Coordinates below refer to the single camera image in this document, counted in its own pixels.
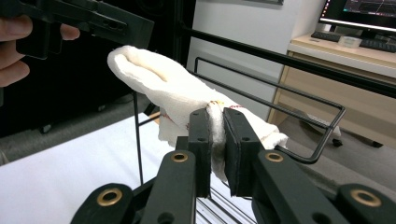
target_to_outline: monitor screen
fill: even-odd
[[[396,0],[325,0],[319,22],[396,35]]]

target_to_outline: human hand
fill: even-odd
[[[288,137],[226,95],[215,91],[190,74],[179,63],[144,49],[124,46],[107,57],[112,72],[135,91],[146,94],[161,109],[159,139],[175,146],[178,136],[189,135],[190,113],[206,108],[212,143],[212,171],[225,181],[225,132],[222,110],[242,112],[265,149],[286,147]]]
[[[24,55],[16,51],[17,39],[32,33],[33,24],[29,17],[22,15],[17,18],[0,18],[0,87],[8,86],[26,77],[30,73],[29,66],[20,61]],[[64,40],[79,37],[79,29],[65,24],[61,25]]]

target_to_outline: white cloth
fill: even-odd
[[[107,58],[111,71],[133,90],[146,94],[152,103],[161,109],[159,139],[176,144],[178,136],[187,136],[190,113],[208,108],[212,126],[219,127],[219,140],[212,148],[212,169],[217,177],[224,179],[224,133],[222,119],[213,119],[224,107],[242,112],[258,135],[265,149],[276,145],[286,147],[288,137],[272,124],[255,116],[246,108],[227,96],[209,88],[204,82],[191,75],[179,63],[145,49],[124,46],[113,50]]]

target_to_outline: metal wire frame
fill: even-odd
[[[238,89],[236,89],[234,87],[231,87],[229,85],[225,85],[225,84],[223,84],[221,82],[218,82],[218,81],[216,81],[216,80],[214,80],[212,78],[205,77],[205,76],[202,76],[202,75],[198,74],[197,73],[198,72],[198,63],[200,61],[203,61],[205,63],[211,63],[211,64],[213,64],[215,66],[218,66],[218,67],[221,67],[223,69],[238,73],[239,75],[241,75],[243,77],[249,77],[249,78],[252,78],[252,79],[254,79],[256,81],[259,81],[259,82],[262,82],[262,83],[266,83],[266,84],[271,85],[271,86],[275,86],[275,87],[280,88],[282,90],[291,91],[291,92],[293,92],[295,94],[301,95],[301,96],[309,98],[311,100],[314,100],[314,101],[320,102],[322,104],[334,107],[334,108],[338,109],[338,113],[335,115],[334,119],[330,122],[329,125],[326,125],[324,123],[318,122],[318,121],[316,121],[314,119],[311,119],[311,118],[305,117],[303,115],[300,115],[300,114],[298,114],[298,113],[296,113],[296,112],[294,112],[292,110],[289,110],[287,108],[284,108],[284,107],[282,107],[280,105],[275,105],[275,104],[273,104],[271,102],[265,101],[265,100],[255,96],[255,95],[252,95],[252,94],[244,92],[244,91],[240,91],[240,90],[238,90]],[[220,63],[215,63],[213,61],[209,61],[209,60],[201,58],[201,57],[197,57],[195,59],[194,71],[191,72],[191,73],[194,74],[195,76],[197,76],[198,78],[201,78],[201,79],[203,79],[205,81],[209,81],[209,82],[211,82],[211,83],[213,83],[215,85],[218,85],[218,86],[220,86],[220,87],[222,87],[222,88],[224,88],[226,90],[233,91],[233,92],[235,92],[235,93],[237,93],[239,95],[247,97],[250,100],[253,100],[253,101],[258,102],[258,103],[263,104],[263,105],[267,105],[267,106],[269,106],[269,107],[271,107],[273,109],[282,111],[283,113],[286,113],[286,114],[288,114],[290,116],[293,116],[293,117],[295,117],[297,119],[303,120],[305,122],[308,122],[310,124],[313,124],[315,126],[318,126],[318,127],[322,128],[322,129],[324,129],[325,130],[325,134],[323,134],[321,136],[320,141],[318,142],[318,145],[317,145],[316,149],[314,150],[314,152],[312,153],[312,155],[310,157],[303,157],[303,156],[295,154],[294,152],[292,152],[292,151],[290,151],[290,150],[288,150],[288,149],[286,149],[284,147],[276,146],[276,150],[279,150],[279,151],[282,151],[282,152],[288,154],[292,159],[294,159],[295,161],[298,161],[300,163],[312,164],[312,163],[315,163],[315,162],[318,161],[321,153],[323,152],[325,144],[327,143],[327,141],[330,138],[330,135],[331,135],[332,131],[338,125],[339,121],[341,120],[341,118],[344,116],[344,114],[346,112],[345,108],[342,105],[339,105],[339,104],[336,104],[334,102],[319,98],[319,97],[314,96],[312,94],[308,94],[308,93],[306,93],[304,91],[299,91],[299,90],[296,90],[294,88],[291,88],[291,87],[288,87],[288,86],[285,86],[285,85],[281,85],[281,84],[275,83],[275,82],[270,81],[270,80],[266,80],[266,79],[263,79],[263,78],[260,78],[260,77],[253,76],[253,75],[248,74],[246,72],[231,68],[229,66],[225,66],[225,65],[220,64]]]
[[[176,27],[176,38],[174,39],[174,42],[176,43],[175,46],[174,46],[174,53],[176,54],[176,56],[175,56],[176,58],[177,58],[177,55],[181,55],[180,54],[180,52],[181,52],[181,43],[183,41],[186,41],[187,39],[190,40],[191,37],[195,37],[195,38],[207,41],[207,42],[218,44],[220,46],[223,46],[223,47],[226,47],[226,48],[229,48],[229,49],[235,49],[235,50],[250,54],[252,56],[257,56],[257,57],[263,58],[265,60],[269,60],[269,61],[272,61],[272,62],[275,62],[275,63],[281,63],[281,64],[284,64],[284,65],[289,66],[289,67],[294,67],[296,69],[300,69],[302,71],[311,73],[313,75],[317,75],[317,76],[320,76],[320,77],[326,77],[328,79],[335,80],[335,81],[338,81],[338,82],[342,82],[342,83],[345,83],[347,85],[354,86],[354,87],[357,87],[357,88],[360,88],[360,89],[363,89],[363,90],[372,91],[372,92],[375,92],[375,93],[378,93],[378,94],[382,94],[382,95],[385,95],[385,96],[388,96],[388,97],[391,97],[391,98],[396,98],[396,85],[393,85],[393,84],[390,84],[390,83],[387,83],[387,82],[383,82],[383,81],[379,81],[379,80],[376,80],[376,79],[368,78],[368,77],[360,77],[360,76],[357,76],[355,74],[348,73],[348,72],[345,72],[345,71],[342,71],[342,70],[339,70],[339,69],[330,68],[328,66],[320,65],[320,64],[317,64],[317,63],[310,63],[310,62],[307,62],[307,61],[304,61],[304,60],[292,58],[292,57],[290,57],[288,55],[284,55],[284,54],[280,54],[280,53],[277,53],[277,52],[273,52],[271,50],[260,49],[260,48],[254,47],[254,46],[250,46],[250,45],[247,45],[247,44],[244,44],[244,43],[236,42],[236,41],[233,41],[233,40],[230,40],[230,39],[226,39],[226,38],[223,38],[223,37],[210,35],[210,34],[207,34],[207,33],[204,33],[204,32],[193,30],[193,29],[187,27],[185,25],[185,23],[183,22],[183,19],[181,17],[182,13],[180,12],[180,10],[182,10],[182,8],[183,8],[182,5],[183,5],[182,1],[177,0],[175,2],[175,8],[177,9],[177,12],[178,12],[178,14],[174,17],[174,19],[176,21],[176,23],[174,24],[175,27]],[[250,78],[255,78],[258,81],[262,81],[264,83],[267,83],[267,84],[270,84],[270,85],[274,85],[277,88],[281,88],[281,89],[286,90],[286,91],[291,91],[291,92],[294,92],[296,94],[305,96],[305,97],[307,97],[309,99],[321,102],[321,103],[323,103],[325,105],[334,106],[334,107],[340,109],[340,111],[338,112],[337,116],[330,123],[330,125],[325,125],[325,124],[319,123],[319,122],[317,122],[315,120],[312,120],[310,118],[301,116],[301,115],[299,115],[299,114],[297,114],[297,113],[295,113],[293,111],[290,111],[290,110],[288,110],[286,108],[283,108],[283,107],[280,107],[278,105],[274,105],[272,103],[266,102],[263,99],[260,99],[260,98],[258,98],[256,96],[253,96],[253,95],[248,94],[246,92],[241,92],[241,91],[239,92],[239,90],[237,90],[235,88],[232,88],[232,87],[229,87],[229,86],[225,86],[222,83],[218,83],[216,80],[210,79],[208,77],[203,77],[203,76],[201,76],[201,75],[199,75],[197,73],[194,73],[194,72],[193,72],[193,74],[198,76],[198,77],[200,77],[200,78],[202,78],[202,79],[204,79],[204,80],[211,81],[214,84],[222,86],[225,89],[240,93],[241,95],[243,95],[243,96],[245,96],[245,97],[247,97],[247,98],[249,98],[251,100],[254,100],[256,102],[262,103],[264,105],[271,106],[272,108],[277,109],[279,111],[282,111],[282,112],[284,112],[286,114],[289,114],[289,115],[291,115],[291,116],[293,116],[293,117],[295,117],[297,119],[302,119],[302,120],[304,120],[304,121],[306,121],[306,122],[308,122],[310,124],[313,124],[313,125],[319,126],[321,128],[324,128],[326,130],[326,132],[325,132],[325,134],[323,134],[323,136],[322,136],[317,148],[315,149],[314,153],[311,155],[310,158],[305,158],[305,157],[301,157],[299,155],[296,155],[295,153],[293,153],[293,152],[291,152],[291,151],[289,151],[289,150],[287,150],[287,149],[285,149],[283,147],[276,147],[277,150],[280,150],[282,152],[287,153],[292,158],[294,158],[295,160],[297,160],[299,162],[302,162],[302,163],[312,164],[312,163],[315,163],[318,160],[318,158],[320,157],[320,154],[321,154],[321,152],[322,152],[322,150],[324,148],[324,144],[329,139],[330,134],[332,133],[332,130],[338,124],[338,122],[340,121],[341,117],[345,113],[345,109],[342,106],[337,105],[337,104],[335,104],[333,102],[318,98],[316,96],[305,94],[303,91],[298,91],[298,90],[292,89],[292,88],[287,87],[287,86],[283,86],[283,85],[279,85],[279,84],[274,83],[274,82],[270,82],[268,80],[256,79],[255,77],[250,77]],[[141,161],[140,140],[139,140],[140,139],[140,134],[139,134],[138,129],[139,129],[139,127],[141,125],[143,125],[143,124],[145,124],[147,122],[150,122],[151,120],[156,119],[156,118],[153,118],[153,119],[150,119],[150,120],[146,120],[146,121],[144,121],[142,123],[139,123],[138,109],[137,109],[137,96],[136,96],[135,93],[134,93],[134,118],[135,118],[135,124],[136,124],[135,125],[135,127],[136,127],[136,144],[137,144],[137,151],[138,151],[140,181],[141,181],[141,183],[143,183],[144,182],[143,181],[143,171],[142,171],[142,167],[143,166],[142,166],[142,161]]]

